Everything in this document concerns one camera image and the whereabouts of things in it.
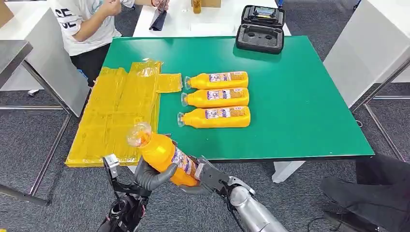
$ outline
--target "metal table frame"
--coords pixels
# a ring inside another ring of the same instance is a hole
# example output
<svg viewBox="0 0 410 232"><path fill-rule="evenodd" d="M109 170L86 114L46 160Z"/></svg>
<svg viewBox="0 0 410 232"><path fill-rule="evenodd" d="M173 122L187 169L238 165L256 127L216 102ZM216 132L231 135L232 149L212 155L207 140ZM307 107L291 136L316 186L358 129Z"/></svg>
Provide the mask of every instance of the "metal table frame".
<svg viewBox="0 0 410 232"><path fill-rule="evenodd" d="M352 109L352 113L354 113L360 106L364 106L366 110L369 112L370 117L376 123L377 127L379 128L380 132L382 133L383 137L386 139L389 146L392 148L393 152L395 153L396 157L399 160L405 161L403 156L400 154L400 151L397 149L396 145L394 144L393 140L390 138L389 134L387 133L386 129L384 129L383 125L380 123L379 119L371 109L369 102L371 100L410 100L410 96L377 96L377 94L389 83L395 80L404 70L410 67L410 58L408 58L403 64L401 64L385 81L383 81L373 92L371 92L363 101L361 101L356 107Z"/></svg>
<svg viewBox="0 0 410 232"><path fill-rule="evenodd" d="M41 199L35 197L34 195L37 193L37 190L41 184L41 181L44 178L45 172L47 171L48 166L50 165L51 159L54 156L54 153L60 143L60 140L67 128L67 125L71 119L71 116L75 114L71 111L71 109L64 103L64 101L58 96L58 94L51 88L51 86L41 77L41 75L30 65L30 63L26 60L27 55L31 52L33 47L27 41L6 41L6 43L16 43L20 46L18 49L18 53L14 54L13 58L9 60L9 62L1 67L0 69L0 87L2 87L6 81L10 78L13 74L15 69L21 64L30 74L31 76L39 82L39 84L49 93L58 103L59 105L54 106L30 106L30 105L0 105L0 110L65 110L67 112L67 116L64 119L64 122L60 128L60 131L55 138L53 145L51 146L50 151L48 152L45 161L37 174L37 177L30 189L30 192L23 193L12 189L10 187L0 185L0 193L5 193L7 195L16 197L22 201L32 202L37 205L48 205L49 201L45 199Z"/></svg>

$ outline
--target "open case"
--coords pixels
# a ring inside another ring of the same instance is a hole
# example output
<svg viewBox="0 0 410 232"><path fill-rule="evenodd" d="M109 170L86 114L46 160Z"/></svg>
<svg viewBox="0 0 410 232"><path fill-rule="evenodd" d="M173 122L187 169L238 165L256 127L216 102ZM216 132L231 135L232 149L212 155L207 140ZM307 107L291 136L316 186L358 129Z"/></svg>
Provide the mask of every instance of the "open case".
<svg viewBox="0 0 410 232"><path fill-rule="evenodd" d="M245 6L236 34L239 49L279 54L284 45L285 11L263 6Z"/></svg>

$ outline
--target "small bottle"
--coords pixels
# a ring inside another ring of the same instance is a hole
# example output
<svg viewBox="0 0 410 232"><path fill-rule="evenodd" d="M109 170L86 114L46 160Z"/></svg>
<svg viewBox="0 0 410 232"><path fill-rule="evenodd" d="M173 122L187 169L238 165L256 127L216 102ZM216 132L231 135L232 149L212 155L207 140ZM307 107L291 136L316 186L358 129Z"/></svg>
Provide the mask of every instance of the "small bottle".
<svg viewBox="0 0 410 232"><path fill-rule="evenodd" d="M171 163L178 164L171 181L176 185L196 186L197 165L178 149L172 140L151 131L146 122L137 123L127 136L128 144L138 148L144 160L158 172L164 172Z"/></svg>
<svg viewBox="0 0 410 232"><path fill-rule="evenodd" d="M189 113L178 113L180 127L189 125L195 128L247 127L250 124L250 111L247 106L226 108L195 109Z"/></svg>
<svg viewBox="0 0 410 232"><path fill-rule="evenodd" d="M192 0L192 4L193 4L193 12L195 14L199 14L201 12L202 1L201 0Z"/></svg>
<svg viewBox="0 0 410 232"><path fill-rule="evenodd" d="M249 92L247 88L200 89L190 94L181 93L181 102L183 106L198 108L248 105Z"/></svg>
<svg viewBox="0 0 410 232"><path fill-rule="evenodd" d="M222 73L201 73L194 77L185 77L185 88L214 89L214 88L235 88L248 87L248 73L222 72Z"/></svg>

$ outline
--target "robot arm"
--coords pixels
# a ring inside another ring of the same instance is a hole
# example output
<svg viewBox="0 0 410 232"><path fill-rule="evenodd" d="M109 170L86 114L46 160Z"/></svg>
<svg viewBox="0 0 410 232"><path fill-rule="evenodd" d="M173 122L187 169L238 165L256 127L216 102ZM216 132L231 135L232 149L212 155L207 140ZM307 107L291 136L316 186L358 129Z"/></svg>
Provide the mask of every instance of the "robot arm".
<svg viewBox="0 0 410 232"><path fill-rule="evenodd" d="M98 232L135 232L145 214L148 198L153 190L151 187L155 188L173 176L176 166L170 166L167 171L160 174L148 164L143 165L144 161L140 160L135 172L135 181L125 185L117 181L119 162L115 155L104 157L103 161L117 200ZM185 192L191 194L217 193L227 203L228 210L243 231L244 229L233 213L234 210L239 213L242 223L249 232L288 232L270 211L254 198L256 193L250 186L237 177L228 176L219 171L206 159L198 159L197 162L199 165L195 175L200 180L201 187L182 187ZM125 195L120 197L117 192L125 193Z"/></svg>
<svg viewBox="0 0 410 232"><path fill-rule="evenodd" d="M198 176L201 184L207 185L221 196L228 204L228 209L234 208L248 231L288 232L271 212L254 198L256 192L250 186L237 177L219 171L207 160L201 159L200 162Z"/></svg>

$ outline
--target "gray carpet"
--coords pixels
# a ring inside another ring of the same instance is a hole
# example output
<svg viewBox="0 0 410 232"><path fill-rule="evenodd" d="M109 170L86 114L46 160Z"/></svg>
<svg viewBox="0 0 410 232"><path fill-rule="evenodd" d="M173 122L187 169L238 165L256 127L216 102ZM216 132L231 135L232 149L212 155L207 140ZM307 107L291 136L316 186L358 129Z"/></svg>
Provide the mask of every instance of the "gray carpet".
<svg viewBox="0 0 410 232"><path fill-rule="evenodd" d="M348 21L354 3L286 0L284 9L291 33L308 35L324 59ZM131 36L138 16L138 10L124 12L116 19L118 30L124 36ZM388 93L409 89L408 85L393 85ZM52 103L52 100L44 92L35 98L27 97L25 92L0 92L0 104L11 102L35 104ZM406 150L409 150L410 101L379 101L372 106L403 155L409 158ZM356 117L364 123L363 131L373 149L393 155L367 112L361 109ZM63 112L0 111L0 183L28 192L63 120ZM103 168L68 168L63 164L77 127L78 120L72 119L38 192L38 196L50 198L52 205L35 206L0 194L0 228L11 232L96 231L114 196ZM354 163L348 160L308 161L281 184L271 181L274 170L271 163L218 164L217 167L249 183L257 191L258 200L291 232L307 231L309 220L322 216L319 182L323 177L355 179ZM127 168L122 168L121 175L123 180L132 178ZM171 183L153 193L143 225L143 232L239 231L217 196L187 196ZM311 225L312 232L329 228L326 220Z"/></svg>

